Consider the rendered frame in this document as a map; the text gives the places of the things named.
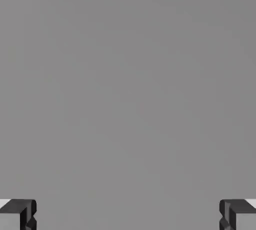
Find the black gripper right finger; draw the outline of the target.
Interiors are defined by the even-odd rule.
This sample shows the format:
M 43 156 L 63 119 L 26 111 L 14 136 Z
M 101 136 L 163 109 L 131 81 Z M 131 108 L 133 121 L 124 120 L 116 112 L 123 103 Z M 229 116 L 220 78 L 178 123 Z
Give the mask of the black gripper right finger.
M 219 230 L 256 230 L 256 199 L 220 200 L 219 212 Z

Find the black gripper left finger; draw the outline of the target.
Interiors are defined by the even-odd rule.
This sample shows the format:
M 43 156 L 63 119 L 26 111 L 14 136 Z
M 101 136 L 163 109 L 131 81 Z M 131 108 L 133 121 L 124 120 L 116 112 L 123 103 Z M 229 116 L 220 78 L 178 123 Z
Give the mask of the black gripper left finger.
M 37 230 L 34 199 L 0 199 L 0 230 Z

